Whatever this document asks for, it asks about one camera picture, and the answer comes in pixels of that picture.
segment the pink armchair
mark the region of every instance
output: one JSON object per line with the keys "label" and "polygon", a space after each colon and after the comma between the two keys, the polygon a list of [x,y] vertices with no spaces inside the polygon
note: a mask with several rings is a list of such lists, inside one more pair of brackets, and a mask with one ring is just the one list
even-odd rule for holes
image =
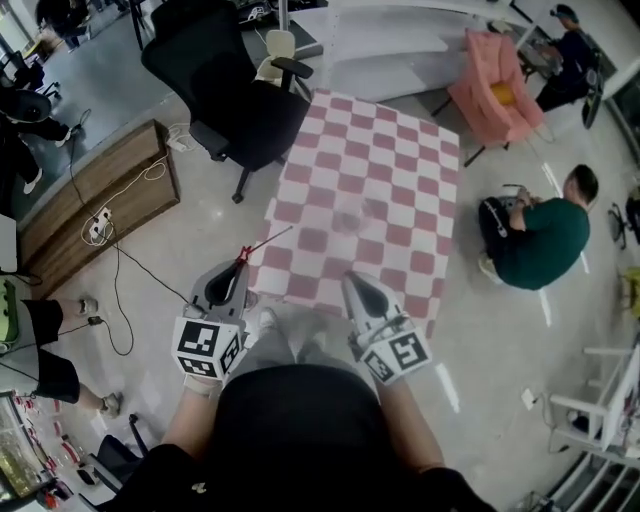
{"label": "pink armchair", "polygon": [[[527,92],[515,45],[508,36],[467,30],[467,49],[468,68],[449,87],[451,98],[482,144],[465,162],[465,167],[487,146],[502,145],[508,149],[511,142],[526,139],[544,122],[544,113]],[[500,82],[513,92],[514,102],[510,105],[500,104],[491,90],[492,85]]]}

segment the checkered tablecloth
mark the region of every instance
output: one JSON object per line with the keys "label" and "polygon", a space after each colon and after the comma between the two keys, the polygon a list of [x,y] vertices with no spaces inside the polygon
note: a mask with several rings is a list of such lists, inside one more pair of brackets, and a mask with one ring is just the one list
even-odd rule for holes
{"label": "checkered tablecloth", "polygon": [[252,255],[250,287],[344,316],[341,276],[367,272],[431,336],[451,251],[458,150],[458,136],[431,122],[317,90],[261,240],[294,229]]}

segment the display case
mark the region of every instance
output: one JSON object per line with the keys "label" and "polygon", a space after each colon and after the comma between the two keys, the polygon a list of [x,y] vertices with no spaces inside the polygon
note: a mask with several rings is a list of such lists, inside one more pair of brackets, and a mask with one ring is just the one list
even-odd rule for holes
{"label": "display case", "polygon": [[0,394],[0,507],[26,498],[50,480],[8,394]]}

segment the desk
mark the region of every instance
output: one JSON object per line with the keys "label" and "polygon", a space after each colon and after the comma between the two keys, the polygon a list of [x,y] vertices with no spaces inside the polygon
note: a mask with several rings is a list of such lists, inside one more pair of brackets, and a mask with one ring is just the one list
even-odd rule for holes
{"label": "desk", "polygon": [[393,288],[430,336],[444,288],[458,136],[431,122],[316,90],[265,216],[249,287],[345,316],[340,279]]}
{"label": "desk", "polygon": [[[505,34],[509,36],[515,44],[520,41],[520,38],[526,32],[525,28],[509,25],[509,30],[503,32],[497,26],[491,22],[487,24],[489,31],[497,34]],[[549,38],[540,30],[536,29],[533,33],[533,38],[536,40],[542,40],[551,42]],[[550,58],[547,58],[540,53],[536,47],[531,43],[531,40],[527,41],[521,48],[518,49],[518,58],[521,62],[522,73],[524,74],[525,82],[529,80],[531,75],[540,73],[545,80],[554,74],[554,64]]]}

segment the white cable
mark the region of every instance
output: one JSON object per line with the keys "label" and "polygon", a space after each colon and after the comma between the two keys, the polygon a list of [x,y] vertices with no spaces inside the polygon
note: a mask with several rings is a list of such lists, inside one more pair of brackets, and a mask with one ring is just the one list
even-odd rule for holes
{"label": "white cable", "polygon": [[[191,126],[189,123],[174,123],[169,127],[169,131],[167,134],[167,138],[165,139],[165,143],[172,147],[172,142],[177,142],[180,139],[190,139],[193,140],[193,137],[191,136],[191,134],[189,133],[182,133],[182,128],[180,128],[181,126]],[[184,146],[185,149],[182,149],[182,152],[185,151],[193,151],[194,149],[196,149],[196,144],[195,142],[191,145],[189,145],[188,143],[180,143],[182,146]]]}
{"label": "white cable", "polygon": [[[109,241],[109,238],[111,238],[111,235],[113,234],[113,226],[111,225],[111,223],[108,223],[107,226],[105,226],[104,232],[99,234],[99,236],[101,237],[101,240],[98,241],[98,242],[94,242],[91,239],[87,240],[85,238],[84,232],[87,229],[87,224],[89,224],[92,221],[95,221],[95,219],[97,218],[97,216],[100,214],[100,212],[102,211],[102,209],[104,207],[106,207],[116,197],[124,194],[127,190],[129,190],[133,186],[134,183],[136,183],[143,176],[144,176],[144,179],[146,181],[156,181],[156,180],[159,180],[160,178],[162,178],[165,175],[165,173],[167,172],[167,166],[166,166],[166,164],[164,162],[162,162],[162,160],[164,160],[165,158],[167,158],[167,155],[165,155],[165,156],[163,156],[161,158],[158,158],[158,160],[156,160],[153,164],[151,164],[149,167],[147,167],[140,174],[138,174],[138,176],[136,176],[136,178],[133,181],[131,181],[131,183],[129,183],[125,188],[123,188],[119,192],[116,192],[115,194],[113,194],[106,203],[104,203],[100,208],[98,208],[98,210],[96,211],[95,214],[93,214],[93,216],[89,217],[85,221],[85,223],[82,226],[82,229],[80,230],[80,238],[82,239],[82,241],[85,244],[90,245],[91,247],[102,247],[103,245],[105,245]],[[148,175],[149,171],[151,171],[155,167],[159,167],[159,166],[162,166],[162,172],[158,176],[154,176],[154,177],[150,178],[149,175]],[[107,227],[111,227],[111,230],[109,232],[107,232],[107,230],[106,230]]]}

